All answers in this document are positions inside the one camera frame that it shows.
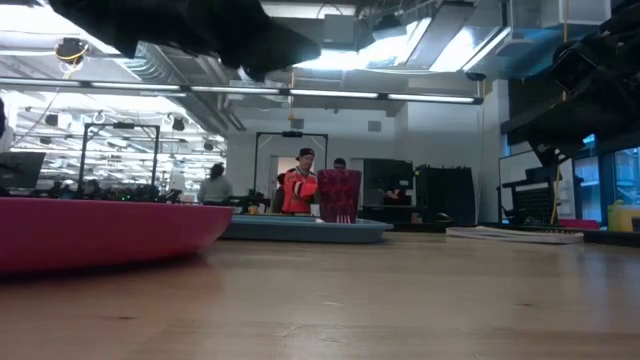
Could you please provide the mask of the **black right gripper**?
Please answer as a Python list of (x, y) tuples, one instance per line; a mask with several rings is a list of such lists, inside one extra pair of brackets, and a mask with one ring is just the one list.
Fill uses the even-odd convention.
[(640, 0), (619, 0), (584, 41), (595, 56), (593, 100), (549, 100), (501, 125), (511, 143), (528, 142), (543, 167), (571, 159), (592, 134), (611, 141), (640, 132)]

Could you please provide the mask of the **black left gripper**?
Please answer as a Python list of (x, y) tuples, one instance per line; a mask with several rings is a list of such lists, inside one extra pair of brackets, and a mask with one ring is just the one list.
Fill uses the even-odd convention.
[(310, 38), (270, 17), (260, 0), (48, 0), (58, 15), (127, 58), (141, 42), (190, 55), (215, 52), (254, 82), (321, 55)]

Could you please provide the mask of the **red translucent faceted cup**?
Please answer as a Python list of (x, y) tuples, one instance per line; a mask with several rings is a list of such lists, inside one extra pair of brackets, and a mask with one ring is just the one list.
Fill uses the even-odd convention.
[(338, 215), (357, 219), (362, 173), (357, 170), (325, 169), (317, 174), (320, 218), (337, 223)]

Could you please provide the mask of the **pink plastic plate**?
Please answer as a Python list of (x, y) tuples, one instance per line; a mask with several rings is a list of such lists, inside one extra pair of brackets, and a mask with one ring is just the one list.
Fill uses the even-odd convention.
[(224, 233), (232, 214), (202, 205), (0, 198), (0, 275), (195, 253)]

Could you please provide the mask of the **blue-grey plastic tray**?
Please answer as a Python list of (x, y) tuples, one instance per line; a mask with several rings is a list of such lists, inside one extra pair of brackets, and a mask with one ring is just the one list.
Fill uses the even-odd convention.
[(383, 241), (391, 224), (366, 219), (354, 223), (328, 223), (305, 216), (234, 215), (222, 239), (309, 242), (335, 244), (373, 244)]

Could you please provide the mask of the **long ceiling light bar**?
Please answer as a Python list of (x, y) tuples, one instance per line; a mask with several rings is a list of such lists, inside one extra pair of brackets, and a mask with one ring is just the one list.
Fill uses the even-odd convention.
[(304, 88), (235, 87), (222, 85), (174, 85), (150, 83), (124, 83), (86, 80), (41, 79), (0, 77), (0, 85), (6, 88), (91, 89), (105, 91), (151, 92), (162, 95), (173, 93), (211, 93), (231, 95), (260, 95), (285, 97), (322, 97), (376, 101), (445, 103), (480, 105), (482, 97), (448, 96), (440, 94), (385, 93), (367, 91), (319, 90)]

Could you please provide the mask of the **black perforated cart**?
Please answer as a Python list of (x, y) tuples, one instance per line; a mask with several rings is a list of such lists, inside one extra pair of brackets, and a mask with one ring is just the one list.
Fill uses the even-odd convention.
[(561, 179), (558, 167), (537, 167), (526, 169), (521, 180), (501, 184), (498, 198), (503, 218), (516, 226), (553, 225)]

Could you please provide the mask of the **grey ceiling box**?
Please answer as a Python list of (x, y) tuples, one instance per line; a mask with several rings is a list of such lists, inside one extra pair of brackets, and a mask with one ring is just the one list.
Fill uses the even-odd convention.
[(356, 23), (353, 15), (324, 16), (323, 47), (339, 51), (353, 51), (356, 44)]

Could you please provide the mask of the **white flat mat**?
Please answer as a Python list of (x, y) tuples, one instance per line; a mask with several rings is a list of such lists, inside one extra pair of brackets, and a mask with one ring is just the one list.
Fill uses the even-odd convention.
[(584, 235), (575, 232), (554, 231), (521, 231), (494, 227), (449, 227), (448, 237), (474, 240), (495, 240), (502, 242), (537, 243), (549, 245), (579, 244), (584, 242)]

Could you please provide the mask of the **yellow plastic container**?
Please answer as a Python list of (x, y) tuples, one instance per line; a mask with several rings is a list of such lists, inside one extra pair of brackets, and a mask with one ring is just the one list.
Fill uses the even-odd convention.
[(640, 219), (640, 205), (625, 205), (622, 200), (616, 200), (608, 206), (607, 224), (612, 232), (633, 232), (635, 219)]

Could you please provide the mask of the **black storage cabinet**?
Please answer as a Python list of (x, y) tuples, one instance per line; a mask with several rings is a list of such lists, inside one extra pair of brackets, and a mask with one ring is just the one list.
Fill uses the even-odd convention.
[(416, 173), (416, 207), (424, 223), (445, 222), (454, 226), (476, 223), (471, 168), (421, 165)]
[(389, 224), (410, 223), (416, 211), (410, 194), (414, 176), (411, 161), (365, 159), (360, 217)]

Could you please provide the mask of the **black computer monitor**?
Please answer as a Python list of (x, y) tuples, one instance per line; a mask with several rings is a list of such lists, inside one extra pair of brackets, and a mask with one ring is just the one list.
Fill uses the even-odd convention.
[(0, 187), (33, 189), (37, 185), (45, 153), (0, 153)]

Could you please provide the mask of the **black metal rig frame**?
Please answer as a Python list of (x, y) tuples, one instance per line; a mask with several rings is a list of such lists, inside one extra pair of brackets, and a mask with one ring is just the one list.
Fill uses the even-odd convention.
[(269, 198), (279, 188), (277, 177), (299, 165), (301, 149), (311, 149), (314, 160), (310, 170), (317, 173), (328, 167), (329, 135), (296, 130), (257, 132), (254, 139), (253, 180), (251, 189)]
[(82, 147), (80, 152), (80, 166), (79, 166), (79, 178), (78, 178), (79, 183), (84, 181), (84, 170), (85, 170), (88, 143), (94, 139), (94, 135), (89, 136), (89, 132), (92, 127), (99, 127), (99, 131), (107, 127), (119, 129), (119, 130), (134, 130), (136, 128), (153, 129), (155, 131), (155, 135), (151, 136), (151, 139), (153, 140), (153, 143), (154, 143), (154, 151), (153, 151), (153, 157), (152, 157), (150, 185), (151, 186), (156, 185), (156, 173), (157, 173), (158, 155), (159, 155), (159, 148), (160, 148), (161, 127), (159, 125), (135, 124), (135, 123), (122, 122), (122, 121), (109, 123), (109, 124), (95, 123), (95, 122), (84, 124)]

